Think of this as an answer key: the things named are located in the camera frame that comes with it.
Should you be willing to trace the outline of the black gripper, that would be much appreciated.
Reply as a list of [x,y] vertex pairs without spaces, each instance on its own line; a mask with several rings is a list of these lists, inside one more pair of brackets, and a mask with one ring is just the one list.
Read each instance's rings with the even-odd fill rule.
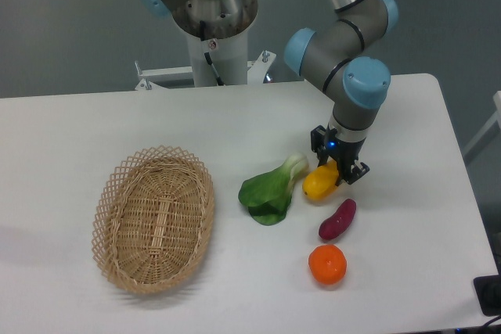
[[319,125],[310,132],[310,145],[318,165],[326,164],[329,159],[337,163],[339,177],[336,186],[352,185],[370,171],[367,164],[359,162],[359,152],[366,136],[366,130],[355,131],[342,126],[329,126],[326,130]]

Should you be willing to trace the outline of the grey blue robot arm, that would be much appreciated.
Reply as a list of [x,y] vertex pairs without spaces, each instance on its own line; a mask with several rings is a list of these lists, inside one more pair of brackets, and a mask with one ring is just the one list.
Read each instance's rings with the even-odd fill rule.
[[[171,16],[186,36],[198,87],[247,84],[247,32],[257,0],[141,0],[156,16]],[[387,97],[388,68],[364,51],[398,22],[394,0],[330,0],[335,23],[322,33],[308,28],[287,42],[284,61],[296,75],[333,100],[328,125],[311,133],[320,164],[334,160],[338,181],[352,184],[369,168],[359,152]]]

